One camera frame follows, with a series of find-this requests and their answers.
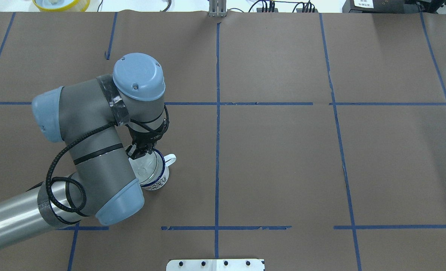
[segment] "black tape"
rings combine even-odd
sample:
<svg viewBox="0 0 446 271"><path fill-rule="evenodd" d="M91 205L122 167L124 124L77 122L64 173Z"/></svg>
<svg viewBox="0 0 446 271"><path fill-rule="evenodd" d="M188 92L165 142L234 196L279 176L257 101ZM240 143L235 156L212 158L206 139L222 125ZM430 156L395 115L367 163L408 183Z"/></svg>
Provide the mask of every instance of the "black tape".
<svg viewBox="0 0 446 271"><path fill-rule="evenodd" d="M99 151L94 151L94 152L92 152L90 154L86 154L85 156L81 156L80 158L75 159L73 162L74 162L74 165L77 165L77 164L80 164L80 163L82 163L84 161L88 161L89 159L92 159L94 157L98 157L98 156L103 155L105 153L108 153L110 151L114 151L114 150L121 149L121 148L123 148L123 144L122 143L115 144L113 146L108 146L108 147L106 147L104 149L100 149Z"/></svg>
<svg viewBox="0 0 446 271"><path fill-rule="evenodd" d="M113 76L111 74L105 74L96 77L96 79L98 80L101 91L111 108L111 112L113 113L118 126L130 123L130 113L121 98L118 88L113 82Z"/></svg>

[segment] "mug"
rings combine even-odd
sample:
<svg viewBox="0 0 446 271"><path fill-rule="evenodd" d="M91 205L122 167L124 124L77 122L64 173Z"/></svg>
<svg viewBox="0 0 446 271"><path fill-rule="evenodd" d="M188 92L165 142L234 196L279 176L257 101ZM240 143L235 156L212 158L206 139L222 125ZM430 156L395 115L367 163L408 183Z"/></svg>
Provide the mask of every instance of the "mug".
<svg viewBox="0 0 446 271"><path fill-rule="evenodd" d="M156 190L163 187L170 176L168 168L176 161L176 155L163 156L157 149L135 160L128 158L134 175L143 189Z"/></svg>

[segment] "metal mount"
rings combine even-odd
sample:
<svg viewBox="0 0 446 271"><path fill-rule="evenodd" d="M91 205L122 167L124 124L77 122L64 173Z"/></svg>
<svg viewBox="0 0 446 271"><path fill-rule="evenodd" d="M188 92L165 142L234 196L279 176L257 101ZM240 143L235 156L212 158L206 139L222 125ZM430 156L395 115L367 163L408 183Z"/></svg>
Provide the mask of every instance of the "metal mount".
<svg viewBox="0 0 446 271"><path fill-rule="evenodd" d="M210 17L226 17L226 0L209 0Z"/></svg>
<svg viewBox="0 0 446 271"><path fill-rule="evenodd" d="M171 260L166 271L265 271L263 259Z"/></svg>

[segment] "table surface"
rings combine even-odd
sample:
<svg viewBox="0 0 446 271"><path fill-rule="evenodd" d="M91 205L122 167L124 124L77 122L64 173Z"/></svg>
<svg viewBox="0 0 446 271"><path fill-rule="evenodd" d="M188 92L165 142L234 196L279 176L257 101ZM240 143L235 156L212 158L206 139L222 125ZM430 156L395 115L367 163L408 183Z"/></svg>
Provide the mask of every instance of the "table surface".
<svg viewBox="0 0 446 271"><path fill-rule="evenodd" d="M32 98L131 52L165 73L168 183L121 223L1 250L0 270L446 270L446 15L0 12L0 201L64 147Z"/></svg>
<svg viewBox="0 0 446 271"><path fill-rule="evenodd" d="M227 0L226 7L239 8L243 11L249 11L255 0ZM98 9L100 0L92 0L89 4L87 12L95 12ZM342 6L345 0L314 0L312 3L319 12L333 12L341 13ZM168 5L168 0L103 0L99 9L102 12L117 12L122 10L134 10L144 12L157 12L163 10ZM257 7L262 4L257 4L252 12L256 12ZM295 4L291 3L276 3L278 12L292 12ZM207 11L209 3L207 0L173 0L169 12L191 12L191 11ZM32 0L4 0L0 1L0 11L5 12L37 12L39 11ZM439 14L446 14L446 6L438 9Z"/></svg>

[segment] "electrical wire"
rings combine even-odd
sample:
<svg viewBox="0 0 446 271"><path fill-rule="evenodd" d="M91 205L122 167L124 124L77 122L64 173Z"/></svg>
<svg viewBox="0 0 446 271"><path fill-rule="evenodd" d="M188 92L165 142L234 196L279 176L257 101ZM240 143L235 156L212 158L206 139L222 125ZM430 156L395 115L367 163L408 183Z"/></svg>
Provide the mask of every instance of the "electrical wire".
<svg viewBox="0 0 446 271"><path fill-rule="evenodd" d="M54 169L56 168L56 165L58 164L59 160L62 158L62 156L67 153L70 149L72 149L74 146L76 146L77 144L79 144L80 142L82 142L84 139L87 139L88 137L92 136L93 134L97 134L98 132L104 131L110 127L113 127L116 125L116 122L110 122L107 125L103 125L102 127L96 128L90 132L87 132L86 134L83 134L81 137L79 137L77 140L74 140L73 142L71 142L70 144L68 144L68 146L66 146L62 151L60 151L56 157L54 158L53 162L51 163L51 165L49 166L49 169L47 171L47 175L46 175L46 193L47 196L49 198L49 200L59 209L69 212L69 213L76 213L81 211L84 206L86 206L86 192L84 191L84 187L82 187L82 185L77 182L76 180L73 180L71 178L67 178L67 177L54 177L53 178L53 172ZM61 202L59 202L56 197L53 194L53 190L51 189L53 183L57 182L57 181L64 181L64 182L69 182L72 183L74 185L76 185L76 187L79 189L79 191L81 192L81 197L82 197L82 202L80 204L80 206L75 207L75 208L71 208L68 206L65 206L64 204L62 204Z"/></svg>
<svg viewBox="0 0 446 271"><path fill-rule="evenodd" d="M268 9L268 4L266 2L266 0L258 0L256 2L253 3L253 5L250 7L250 9L248 10L248 12L252 11L252 8L258 3L258 2L263 2L265 4L265 9Z"/></svg>
<svg viewBox="0 0 446 271"><path fill-rule="evenodd" d="M303 2L299 2L298 4L295 5L295 7L293 8L293 10L291 11L292 13L295 12L295 10L297 10L298 5L302 4L303 7L305 7L305 3Z"/></svg>
<svg viewBox="0 0 446 271"><path fill-rule="evenodd" d="M239 11L245 13L243 10L240 10L240 9L238 9L238 8L230 8L229 10L239 10Z"/></svg>
<svg viewBox="0 0 446 271"><path fill-rule="evenodd" d="M248 12L252 11L252 8L258 3L258 2L264 2L265 6L261 7L261 12L275 12L275 3L290 3L290 4L296 4L293 8L292 12L295 12L297 9L297 6L302 4L302 12L315 12L315 5L313 5L310 1L309 2L291 2L291 1L279 1L279 0L270 0L270 7L268 7L267 2L268 0L258 0L253 3L253 5L250 7Z"/></svg>
<svg viewBox="0 0 446 271"><path fill-rule="evenodd" d="M101 5L103 4L104 0L101 0L101 3L99 3L98 9L96 10L96 12L99 12L99 8L101 7Z"/></svg>
<svg viewBox="0 0 446 271"><path fill-rule="evenodd" d="M168 0L168 5L166 6L166 8L164 10L162 10L161 12L166 12L168 11L168 9L171 7L171 0Z"/></svg>

